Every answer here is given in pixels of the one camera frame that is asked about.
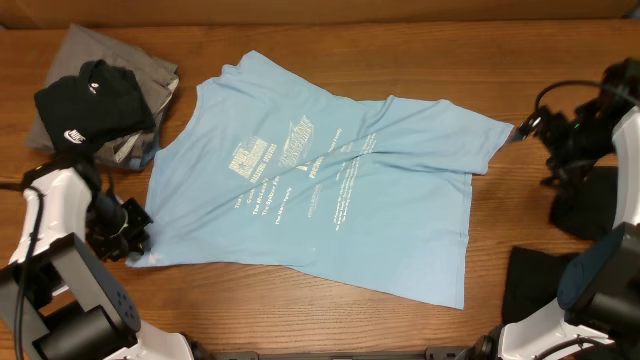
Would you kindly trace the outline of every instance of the printed graphic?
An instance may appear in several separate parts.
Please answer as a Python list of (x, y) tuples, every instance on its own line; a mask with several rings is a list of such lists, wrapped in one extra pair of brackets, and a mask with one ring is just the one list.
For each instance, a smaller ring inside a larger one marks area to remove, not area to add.
[(256, 170), (256, 172), (251, 177), (250, 181), (252, 183), (255, 184), (258, 181), (258, 179), (260, 179), (260, 176), (262, 176), (262, 172), (267, 167), (267, 164), (271, 160), (271, 157), (273, 156), (273, 153), (276, 152), (276, 148), (277, 147), (278, 147), (278, 145), (276, 145), (276, 144), (271, 144), (269, 146), (269, 150), (267, 150), (267, 153), (264, 154), (264, 157), (262, 158), (262, 162), (260, 163), (260, 165), (258, 165), (258, 170)]
[(267, 196), (267, 201), (264, 203), (264, 210), (262, 210), (262, 215), (267, 215), (267, 213), (269, 212), (269, 207), (273, 202), (273, 195), (276, 193), (276, 188), (278, 187), (278, 180), (280, 180), (280, 176), (276, 176), (276, 178), (273, 179), (273, 182), (271, 183), (271, 192), (269, 193), (269, 196)]
[(311, 165), (311, 161), (308, 161), (308, 162), (306, 162), (306, 163), (304, 163), (302, 165), (296, 166), (296, 169), (302, 170), (302, 171), (307, 171), (307, 170), (309, 170), (309, 166), (310, 165)]
[(289, 123), (289, 136), (282, 148), (279, 165), (288, 168), (295, 167), (298, 160), (307, 155), (312, 140), (313, 124), (305, 115), (302, 115), (302, 120), (298, 125), (293, 126), (292, 123)]
[(282, 199), (282, 204), (280, 205), (280, 210), (278, 210), (278, 217), (276, 218), (276, 225), (280, 225), (280, 220), (282, 220), (282, 212), (284, 211), (284, 206), (289, 201), (289, 195), (291, 195), (291, 188), (287, 189), (287, 192), (284, 194), (284, 199)]
[[(331, 146), (329, 147), (328, 152), (332, 152), (333, 149), (336, 148), (336, 144), (338, 143), (338, 138), (340, 137), (340, 133), (342, 132), (342, 128), (338, 128), (336, 131), (336, 136), (333, 137), (333, 141), (331, 142)], [(309, 173), (309, 177), (315, 179), (316, 175), (318, 175), (318, 170), (320, 170), (320, 165), (322, 165), (322, 160), (324, 160), (324, 156), (320, 156), (316, 159), (316, 162), (313, 163), (313, 167), (311, 167), (311, 173)]]
[(257, 136), (241, 142), (233, 151), (233, 160), (229, 164), (229, 169), (249, 178), (266, 148), (267, 143)]
[(262, 197), (264, 196), (265, 190), (267, 190), (267, 183), (269, 183), (269, 179), (262, 180), (262, 187), (260, 187), (260, 192), (256, 198), (256, 206), (253, 209), (253, 215), (258, 215), (260, 212), (260, 204), (262, 204)]
[[(376, 145), (376, 133), (373, 133), (367, 137), (360, 150), (360, 155), (366, 155), (373, 152), (373, 148)], [(349, 210), (349, 204), (351, 203), (351, 193), (353, 192), (353, 186), (355, 184), (356, 177), (358, 176), (358, 168), (360, 167), (360, 158), (358, 156), (352, 159), (347, 166), (346, 173), (342, 179), (342, 185), (340, 185), (340, 193), (338, 194), (338, 202), (336, 204), (336, 213), (333, 217), (333, 223), (336, 224), (336, 231), (340, 230), (340, 225), (347, 220), (347, 212)]]
[(311, 217), (313, 212), (316, 211), (316, 208), (318, 207), (318, 199), (320, 199), (320, 191), (322, 191), (322, 184), (316, 185), (316, 188), (313, 190), (313, 195), (311, 195), (311, 205), (309, 205), (307, 217)]
[(71, 141), (74, 144), (82, 144), (83, 141), (86, 140), (82, 134), (78, 132), (78, 130), (67, 130), (64, 132), (64, 137)]

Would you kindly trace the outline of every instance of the folded clothing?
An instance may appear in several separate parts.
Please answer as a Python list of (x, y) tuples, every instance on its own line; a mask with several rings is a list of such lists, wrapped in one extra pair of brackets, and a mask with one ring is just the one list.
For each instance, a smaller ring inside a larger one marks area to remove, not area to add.
[(85, 63), (79, 76), (63, 76), (34, 99), (56, 152), (93, 154), (107, 141), (155, 128), (133, 72), (102, 60)]
[[(45, 86), (63, 76), (78, 75), (82, 64), (98, 59), (134, 72), (156, 126), (153, 130), (126, 135), (106, 143), (96, 153), (96, 159), (109, 166), (143, 169), (160, 149), (159, 132), (166, 118), (169, 101), (178, 85), (177, 65), (149, 56), (138, 47), (82, 26), (71, 25), (49, 69)], [(27, 146), (44, 152), (53, 151), (51, 140), (38, 115), (29, 132)]]
[(462, 308), (471, 173), (512, 126), (448, 101), (334, 96), (253, 51), (156, 155), (132, 266), (277, 264)]

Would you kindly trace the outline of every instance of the gray fabric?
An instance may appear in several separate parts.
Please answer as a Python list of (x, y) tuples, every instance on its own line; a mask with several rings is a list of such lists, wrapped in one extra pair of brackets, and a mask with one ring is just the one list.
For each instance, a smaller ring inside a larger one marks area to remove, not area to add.
[(629, 17), (632, 19), (640, 19), (640, 1), (638, 1), (636, 7), (631, 10)]
[[(154, 137), (159, 135), (161, 120), (178, 83), (178, 66), (149, 56), (139, 47), (121, 43), (79, 25), (71, 25), (49, 69), (45, 86), (63, 76), (77, 75), (83, 63), (97, 59), (104, 59), (109, 65), (124, 67), (135, 73), (156, 122), (155, 130), (110, 141), (96, 153), (97, 160), (106, 165), (128, 168), (131, 167), (132, 157), (142, 158), (145, 149), (154, 148), (151, 144)], [(33, 120), (27, 146), (53, 152), (49, 135), (38, 115)]]

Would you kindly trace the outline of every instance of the wood grain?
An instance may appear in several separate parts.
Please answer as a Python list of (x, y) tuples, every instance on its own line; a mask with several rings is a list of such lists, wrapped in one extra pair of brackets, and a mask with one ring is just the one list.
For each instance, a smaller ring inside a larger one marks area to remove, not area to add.
[(619, 18), (635, 0), (0, 0), (65, 28)]
[[(540, 89), (564, 79), (600, 79), (628, 56), (640, 23), (633, 21), (431, 23), (349, 26), (225, 26), (101, 30), (180, 64), (180, 86), (162, 144), (193, 112), (195, 86), (257, 50), (334, 94), (383, 99), (446, 98), (498, 120), (519, 124)], [(0, 32), (0, 179), (46, 157), (24, 141), (35, 114), (32, 96), (64, 31)], [(595, 92), (572, 88), (548, 97), (572, 111)], [(167, 331), (184, 331), (211, 350), (262, 353), (418, 350), (472, 344), (500, 322), (512, 246), (562, 254), (588, 246), (548, 224), (553, 192), (536, 140), (509, 145), (486, 176), (473, 179), (465, 310), (453, 310), (347, 286), (275, 266), (209, 264), (134, 270), (108, 268), (129, 289), (142, 316)], [(145, 200), (151, 168), (118, 172), (122, 197)], [(0, 262), (16, 247), (23, 200), (2, 194)], [(12, 358), (0, 331), (0, 358)]]
[(0, 0), (0, 26), (13, 29), (40, 27), (16, 0)]

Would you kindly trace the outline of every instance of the t-shirt sleeve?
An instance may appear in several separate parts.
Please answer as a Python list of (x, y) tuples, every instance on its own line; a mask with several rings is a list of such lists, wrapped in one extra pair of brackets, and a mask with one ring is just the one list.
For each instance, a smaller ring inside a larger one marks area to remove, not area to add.
[(392, 97), (361, 103), (382, 112), (367, 129), (379, 140), (375, 151), (388, 154), (389, 165), (401, 155), (402, 166), (414, 170), (485, 174), (489, 160), (513, 128), (447, 100)]

